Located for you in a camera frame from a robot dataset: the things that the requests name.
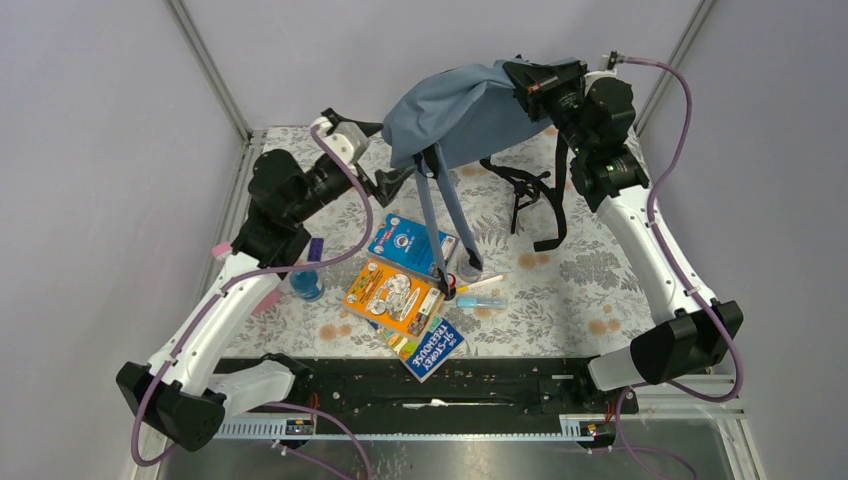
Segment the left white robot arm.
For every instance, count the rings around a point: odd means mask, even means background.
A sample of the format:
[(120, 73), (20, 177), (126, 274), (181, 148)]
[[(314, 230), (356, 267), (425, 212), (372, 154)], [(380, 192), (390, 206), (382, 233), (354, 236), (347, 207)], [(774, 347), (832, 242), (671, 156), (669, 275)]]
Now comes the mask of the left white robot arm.
[(286, 150), (261, 154), (248, 184), (248, 218), (231, 243), (218, 279), (201, 303), (144, 363), (127, 362), (116, 376), (134, 414), (131, 453), (141, 466), (143, 427), (174, 446), (194, 452), (230, 418), (277, 402), (296, 411), (309, 401), (302, 367), (285, 356), (258, 361), (246, 369), (218, 374), (215, 369), (233, 336), (254, 309), (291, 272), (311, 240), (304, 223), (342, 194), (354, 189), (365, 205), (388, 205), (412, 168), (378, 170), (373, 178), (358, 165), (321, 155), (304, 170)]

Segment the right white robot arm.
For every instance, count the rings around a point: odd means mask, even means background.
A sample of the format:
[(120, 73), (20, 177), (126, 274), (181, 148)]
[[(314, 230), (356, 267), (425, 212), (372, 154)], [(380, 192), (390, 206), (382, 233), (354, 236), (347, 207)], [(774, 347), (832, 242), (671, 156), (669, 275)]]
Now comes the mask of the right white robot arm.
[(647, 298), (654, 327), (626, 347), (588, 364), (573, 386), (575, 402), (597, 412), (613, 390), (675, 383), (730, 356), (737, 396), (744, 367), (734, 343), (744, 319), (734, 301), (722, 302), (676, 244), (648, 174), (626, 141), (636, 118), (630, 84), (613, 66), (591, 72), (581, 61), (540, 65), (508, 61), (514, 95), (533, 121), (549, 120), (559, 143), (574, 155), (572, 182), (589, 209), (611, 231)]

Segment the blue grey backpack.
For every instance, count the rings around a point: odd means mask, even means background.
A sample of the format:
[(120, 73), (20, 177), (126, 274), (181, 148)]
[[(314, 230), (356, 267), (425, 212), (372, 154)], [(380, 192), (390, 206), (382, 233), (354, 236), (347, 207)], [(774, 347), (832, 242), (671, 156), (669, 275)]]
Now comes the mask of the blue grey backpack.
[(465, 251), (482, 270), (482, 256), (448, 173), (492, 158), (554, 124), (550, 119), (534, 122), (521, 108), (503, 69), (507, 61), (526, 60), (515, 57), (491, 66), (471, 64), (430, 76), (411, 88), (383, 120), (382, 137), (391, 147), (391, 166), (414, 167), (439, 279), (448, 269), (428, 182), (436, 181)]

